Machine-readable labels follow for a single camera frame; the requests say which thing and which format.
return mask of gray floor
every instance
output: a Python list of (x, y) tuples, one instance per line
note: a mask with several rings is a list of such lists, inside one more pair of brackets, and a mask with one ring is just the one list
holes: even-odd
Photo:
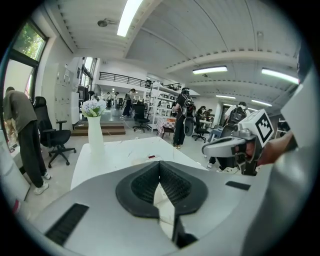
[[(117, 122), (122, 123), (123, 121), (119, 119), (121, 115), (120, 110), (107, 110), (107, 112), (101, 117), (102, 123), (107, 122)], [(157, 131), (154, 130), (153, 133), (151, 131), (145, 130), (145, 133), (141, 131), (134, 132), (132, 126), (135, 125), (133, 118), (127, 118), (124, 122), (125, 127), (125, 135), (112, 135), (112, 136), (104, 136), (103, 140), (105, 142), (113, 142), (113, 141), (124, 141), (124, 140), (132, 140), (132, 139), (142, 139), (142, 138), (150, 138), (154, 137), (157, 134)], [(169, 135), (165, 134), (163, 138), (166, 142), (171, 143), (173, 141), (173, 134)], [(70, 140), (65, 144), (66, 148), (76, 148), (77, 153), (66, 152), (65, 155), (68, 158), (70, 165), (67, 166), (65, 160), (62, 157), (57, 157), (53, 163), (52, 168), (47, 171), (52, 175), (52, 179), (48, 181), (49, 188), (44, 191), (41, 195), (35, 195), (33, 193), (34, 186), (32, 185), (29, 193), (26, 197), (24, 208), (26, 214), (25, 216), (29, 218), (30, 221), (34, 220), (35, 217), (49, 204), (51, 204), (54, 200), (58, 199), (66, 192), (70, 190), (71, 181), (74, 173), (74, 169), (81, 152), (81, 148), (84, 144), (88, 143), (87, 136), (75, 136), (71, 137)], [(184, 144), (182, 145), (180, 151), (193, 159), (194, 161), (200, 163), (202, 166), (207, 167), (208, 160), (204, 157), (201, 152), (201, 148), (204, 145), (202, 140), (195, 141), (192, 137), (186, 137), (184, 140)], [(48, 162), (50, 160), (48, 153), (44, 153), (44, 161), (48, 166)], [(211, 171), (216, 171), (218, 166), (214, 166)]]

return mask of flower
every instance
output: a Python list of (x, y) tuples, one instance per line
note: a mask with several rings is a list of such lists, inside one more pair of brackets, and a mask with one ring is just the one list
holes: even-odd
[(95, 99), (85, 101), (82, 104), (82, 114), (86, 118), (94, 118), (101, 116), (106, 110), (107, 104), (104, 100), (97, 101)]

